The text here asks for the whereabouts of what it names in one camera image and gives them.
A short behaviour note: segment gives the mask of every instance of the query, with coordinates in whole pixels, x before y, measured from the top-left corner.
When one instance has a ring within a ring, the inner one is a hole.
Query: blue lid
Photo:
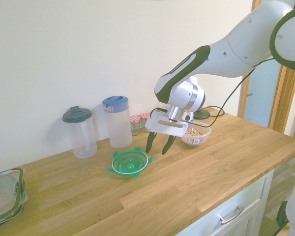
[[[62,116],[62,120],[66,123],[79,123],[92,116],[92,112],[86,108],[70,107],[70,111]]]
[[[113,96],[103,101],[104,111],[108,113],[123,112],[129,108],[128,98],[124,96]]]

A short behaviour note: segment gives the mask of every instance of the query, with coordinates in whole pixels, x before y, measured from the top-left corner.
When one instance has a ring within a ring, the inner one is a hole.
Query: nuts
[[[202,135],[202,132],[200,130],[188,129],[185,134],[192,135],[192,136],[194,135],[199,136],[199,135]]]
[[[188,129],[185,133],[186,135],[190,135],[190,136],[199,136],[199,135],[203,135],[203,133],[200,131],[200,130],[192,130],[192,129]],[[187,143],[188,145],[191,145],[191,146],[198,146],[201,144],[201,142],[204,142],[206,140],[206,138],[204,139],[201,139],[201,138],[191,138],[191,137],[188,137],[188,136],[182,136],[182,140]]]

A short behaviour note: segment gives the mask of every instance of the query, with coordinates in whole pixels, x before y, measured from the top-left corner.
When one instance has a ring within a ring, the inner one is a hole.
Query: red checkered jar lid
[[[140,116],[130,116],[130,122],[136,123],[140,121]]]
[[[140,119],[148,119],[148,118],[149,118],[149,114],[150,114],[150,112],[142,113],[142,114],[140,115]]]

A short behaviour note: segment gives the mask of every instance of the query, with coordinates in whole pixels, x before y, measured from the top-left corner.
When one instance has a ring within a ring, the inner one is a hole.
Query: floor
[[[295,157],[274,171],[259,236],[272,236],[279,229],[276,216],[283,201],[288,201],[295,185]],[[289,224],[277,236],[287,236]]]

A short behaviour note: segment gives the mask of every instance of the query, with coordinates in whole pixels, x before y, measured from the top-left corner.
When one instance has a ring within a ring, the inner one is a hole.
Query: cable
[[[260,65],[261,63],[264,63],[265,61],[269,61],[269,60],[273,60],[273,59],[274,59],[274,58],[270,58],[270,59],[267,59],[267,60],[263,60],[263,61],[261,61],[261,62],[259,62],[258,64],[256,64],[256,65],[253,66],[254,69],[253,69],[252,71],[250,71],[250,72],[248,73],[248,75],[246,75],[246,76],[245,76],[245,77],[239,82],[239,84],[236,86],[236,88],[233,90],[233,92],[231,92],[231,94],[226,98],[225,102],[223,103],[223,106],[221,107],[221,109],[219,110],[219,112],[217,113],[217,115],[215,116],[215,119],[214,119],[214,121],[212,122],[212,124],[210,124],[210,125],[208,125],[208,126],[203,126],[203,125],[195,124],[195,123],[192,123],[192,122],[188,122],[188,121],[186,121],[186,120],[184,120],[184,122],[187,122],[188,124],[194,124],[194,125],[197,125],[197,126],[201,126],[201,127],[204,127],[204,128],[209,128],[210,126],[212,126],[212,125],[215,123],[215,121],[217,120],[217,118],[218,118],[219,116],[221,116],[221,115],[220,115],[221,111],[224,112],[223,107],[225,106],[225,104],[226,104],[226,102],[228,101],[228,99],[230,99],[230,97],[233,95],[233,93],[234,93],[234,92],[237,90],[237,88],[241,85],[241,83],[244,82],[244,80],[247,79],[247,78],[251,75],[251,73],[256,69],[256,67],[257,67],[258,65]]]
[[[163,108],[154,108],[151,112],[150,112],[150,114],[149,114],[149,117],[150,118],[152,118],[151,116],[152,116],[152,113],[155,111],[155,110],[159,110],[159,111],[161,111],[161,112],[164,112],[164,113],[166,113],[167,112],[167,110],[166,109],[163,109]]]
[[[218,106],[207,106],[207,107],[202,107],[201,109],[206,109],[206,108],[208,108],[208,107],[216,107],[216,108],[222,110],[222,112],[223,112],[223,114],[220,114],[220,115],[218,115],[218,116],[212,116],[212,115],[210,114],[210,117],[220,117],[220,116],[222,116],[222,115],[225,114],[225,111],[224,111],[222,108],[218,107]]]
[[[235,88],[235,89],[231,92],[231,94],[226,98],[225,102],[223,103],[223,106],[221,107],[221,109],[219,110],[219,112],[218,112],[217,115],[215,116],[214,121],[213,121],[210,125],[208,125],[208,126],[199,125],[199,124],[195,124],[195,123],[192,123],[192,122],[188,122],[188,121],[186,121],[186,120],[184,120],[184,122],[187,122],[188,124],[194,124],[194,125],[197,125],[197,126],[201,126],[201,127],[204,127],[204,128],[209,128],[210,126],[212,126],[212,125],[215,123],[215,121],[217,120],[217,118],[220,116],[220,113],[221,113],[221,111],[223,110],[223,107],[225,106],[225,104],[226,104],[226,102],[228,101],[228,99],[230,99],[230,97],[231,97],[231,96],[233,95],[233,93],[237,90],[237,88],[241,85],[241,83],[244,82],[244,80],[247,79],[248,76],[251,75],[251,73],[252,73],[254,70],[255,70],[255,68],[254,68],[252,71],[250,71],[250,72],[248,73],[248,75],[246,75],[246,76],[245,76],[245,77],[239,82],[239,84],[236,86],[236,88]]]

